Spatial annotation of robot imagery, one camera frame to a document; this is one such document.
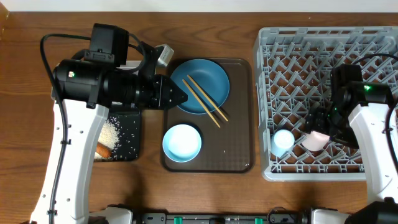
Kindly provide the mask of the light blue plastic cup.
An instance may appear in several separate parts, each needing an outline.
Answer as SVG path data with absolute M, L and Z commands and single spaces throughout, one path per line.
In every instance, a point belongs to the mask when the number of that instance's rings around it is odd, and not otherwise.
M 271 137 L 271 153 L 281 157 L 294 148 L 294 143 L 294 135 L 286 129 L 281 129 Z

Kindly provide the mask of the light blue bowl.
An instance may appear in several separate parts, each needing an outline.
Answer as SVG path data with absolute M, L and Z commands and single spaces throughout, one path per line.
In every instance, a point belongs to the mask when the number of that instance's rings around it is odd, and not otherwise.
M 166 131 L 162 140 L 164 154 L 172 161 L 184 163 L 193 160 L 201 151 L 202 139 L 196 128 L 178 124 Z

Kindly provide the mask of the orange carrot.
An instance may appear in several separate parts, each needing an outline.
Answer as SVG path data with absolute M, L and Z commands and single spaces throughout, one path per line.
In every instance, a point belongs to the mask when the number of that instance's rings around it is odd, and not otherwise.
M 101 143 L 97 144 L 96 153 L 99 154 L 103 158 L 111 157 L 111 150 Z

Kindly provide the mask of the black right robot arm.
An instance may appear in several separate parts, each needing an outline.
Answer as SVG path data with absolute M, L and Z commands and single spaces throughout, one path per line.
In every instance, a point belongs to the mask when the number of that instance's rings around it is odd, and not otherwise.
M 319 151 L 328 141 L 358 149 L 364 166 L 368 205 L 349 215 L 312 208 L 301 223 L 397 223 L 397 124 L 391 89 L 363 80 L 359 65 L 331 71 L 331 104 L 305 118 L 302 146 Z

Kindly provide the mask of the pink plastic cup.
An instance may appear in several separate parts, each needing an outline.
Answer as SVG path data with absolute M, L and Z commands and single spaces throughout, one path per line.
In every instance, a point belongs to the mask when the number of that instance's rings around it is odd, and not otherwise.
M 324 145 L 329 142 L 330 137 L 316 131 L 305 135 L 305 139 L 301 145 L 309 151 L 316 152 L 323 149 Z

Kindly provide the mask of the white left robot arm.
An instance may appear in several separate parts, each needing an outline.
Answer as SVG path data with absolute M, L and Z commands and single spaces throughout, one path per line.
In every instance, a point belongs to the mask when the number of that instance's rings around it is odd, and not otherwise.
M 127 68 L 134 35 L 125 29 L 95 24 L 89 47 L 48 68 L 54 99 L 54 131 L 42 191 L 31 223 L 132 223 L 132 210 L 110 206 L 90 212 L 88 192 L 100 132 L 112 106 L 168 110 L 187 100 L 169 77 L 156 74 L 174 51 L 137 40 L 142 55 Z

